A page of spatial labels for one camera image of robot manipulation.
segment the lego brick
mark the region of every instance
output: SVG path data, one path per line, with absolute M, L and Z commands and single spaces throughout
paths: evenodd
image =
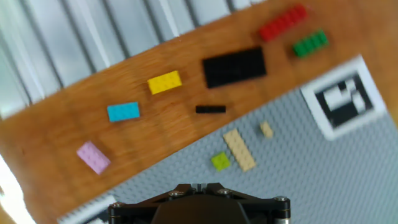
M 108 106 L 108 116 L 110 122 L 139 118 L 138 103 L 134 102 Z
M 218 172 L 225 168 L 228 168 L 230 165 L 228 157 L 226 157 L 225 152 L 221 152 L 215 157 L 211 158 L 211 162 L 213 163 L 214 167 L 217 169 Z
M 261 123 L 260 128 L 265 137 L 272 138 L 274 136 L 274 131 L 271 129 L 267 121 Z
M 84 143 L 77 151 L 77 154 L 97 174 L 101 174 L 111 163 L 111 161 L 90 141 Z
M 258 127 L 265 120 L 275 131 L 272 141 L 267 141 Z M 233 162 L 222 138 L 234 128 L 257 162 L 255 169 L 244 174 Z M 222 172 L 215 172 L 210 159 L 220 152 L 225 152 L 231 164 Z M 179 150 L 104 195 L 114 195 L 124 203 L 139 203 L 174 189 L 177 184 L 220 182 L 259 198 L 288 196 L 295 224 L 325 220 L 396 223 L 397 152 L 398 132 L 389 113 L 336 141 L 328 141 L 317 128 L 298 88 Z M 91 202 L 84 204 L 75 212 L 90 205 Z M 308 213 L 308 205 L 328 209 Z
M 169 72 L 167 74 L 151 78 L 148 85 L 152 95 L 160 93 L 182 85 L 178 71 Z
M 307 17 L 307 11 L 301 4 L 289 9 L 270 23 L 262 26 L 259 30 L 260 36 L 266 42 L 275 39 L 289 28 L 298 24 Z
M 197 113 L 225 113 L 225 106 L 197 106 Z
M 237 129 L 224 134 L 224 140 L 231 149 L 232 154 L 234 155 L 238 164 L 241 166 L 243 172 L 246 172 L 256 166 L 256 162 L 254 162 L 249 149 L 246 147 Z
M 293 45 L 293 51 L 298 57 L 306 57 L 316 50 L 329 44 L 325 33 L 320 30 Z
M 266 75 L 261 47 L 203 60 L 208 88 Z

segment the blue lego tile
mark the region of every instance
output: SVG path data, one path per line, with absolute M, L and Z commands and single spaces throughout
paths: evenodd
M 138 103 L 134 102 L 108 106 L 108 115 L 110 122 L 139 118 Z

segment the black and white marker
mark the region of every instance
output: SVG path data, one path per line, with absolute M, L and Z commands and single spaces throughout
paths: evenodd
M 358 56 L 301 88 L 328 140 L 334 140 L 386 113 L 384 101 Z

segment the wooden table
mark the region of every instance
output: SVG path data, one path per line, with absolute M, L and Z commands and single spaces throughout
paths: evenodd
M 38 223 L 73 210 L 223 125 L 362 54 L 398 119 L 398 2 L 303 0 L 310 17 L 268 44 L 256 31 L 296 1 L 269 0 L 203 26 L 64 89 L 0 123 L 0 154 Z M 305 58 L 291 46 L 323 29 L 330 46 Z M 201 60 L 261 45 L 268 76 L 209 90 Z M 178 70 L 183 86 L 152 96 L 149 78 Z M 108 105 L 138 101 L 141 118 L 110 123 Z M 196 115 L 224 104 L 226 114 Z M 96 175 L 77 155 L 93 141 L 112 161 Z

